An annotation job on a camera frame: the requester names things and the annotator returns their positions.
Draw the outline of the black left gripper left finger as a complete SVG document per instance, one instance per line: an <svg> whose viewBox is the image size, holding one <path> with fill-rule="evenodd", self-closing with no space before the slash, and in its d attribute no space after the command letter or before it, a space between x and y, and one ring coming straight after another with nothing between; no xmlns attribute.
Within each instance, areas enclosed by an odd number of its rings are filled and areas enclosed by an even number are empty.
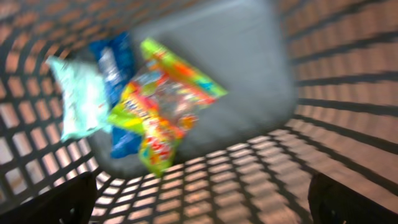
<svg viewBox="0 0 398 224"><path fill-rule="evenodd" d="M84 172L1 214L1 224L88 223L96 199L96 177Z"/></svg>

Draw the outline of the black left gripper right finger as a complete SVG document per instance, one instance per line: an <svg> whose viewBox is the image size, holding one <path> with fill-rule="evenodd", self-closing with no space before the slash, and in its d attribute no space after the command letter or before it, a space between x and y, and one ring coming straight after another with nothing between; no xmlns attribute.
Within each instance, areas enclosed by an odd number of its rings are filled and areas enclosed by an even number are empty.
<svg viewBox="0 0 398 224"><path fill-rule="evenodd" d="M311 179L308 204L316 224L397 224L395 212L322 173Z"/></svg>

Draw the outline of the light teal snack packet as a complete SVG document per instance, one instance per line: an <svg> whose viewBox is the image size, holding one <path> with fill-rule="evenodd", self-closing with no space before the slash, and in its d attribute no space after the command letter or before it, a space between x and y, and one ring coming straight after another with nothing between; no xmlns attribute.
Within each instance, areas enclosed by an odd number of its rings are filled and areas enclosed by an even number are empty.
<svg viewBox="0 0 398 224"><path fill-rule="evenodd" d="M97 131L112 131L107 122L110 104L105 80L94 63L50 56L45 61L63 96L61 140L81 139Z"/></svg>

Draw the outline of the green Haribo gummy bag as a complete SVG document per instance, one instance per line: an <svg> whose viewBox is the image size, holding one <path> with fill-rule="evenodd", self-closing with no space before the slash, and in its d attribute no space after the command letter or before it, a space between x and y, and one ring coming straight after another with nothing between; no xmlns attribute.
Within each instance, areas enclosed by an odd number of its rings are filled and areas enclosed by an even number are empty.
<svg viewBox="0 0 398 224"><path fill-rule="evenodd" d="M227 91L154 39L141 42L145 65L111 110L111 124L142 136L138 156L157 177L173 164L177 146Z"/></svg>

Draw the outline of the blue Oreo cookie pack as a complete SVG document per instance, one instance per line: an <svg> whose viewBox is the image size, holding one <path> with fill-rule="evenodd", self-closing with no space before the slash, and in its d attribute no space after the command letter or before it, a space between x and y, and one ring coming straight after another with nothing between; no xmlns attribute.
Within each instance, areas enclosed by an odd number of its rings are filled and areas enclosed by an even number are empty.
<svg viewBox="0 0 398 224"><path fill-rule="evenodd" d="M116 106L125 86L136 72L129 33L122 32L113 39L96 40L89 44L89 48L104 75L109 102L111 106ZM111 158L120 159L136 154L141 141L140 135L113 126Z"/></svg>

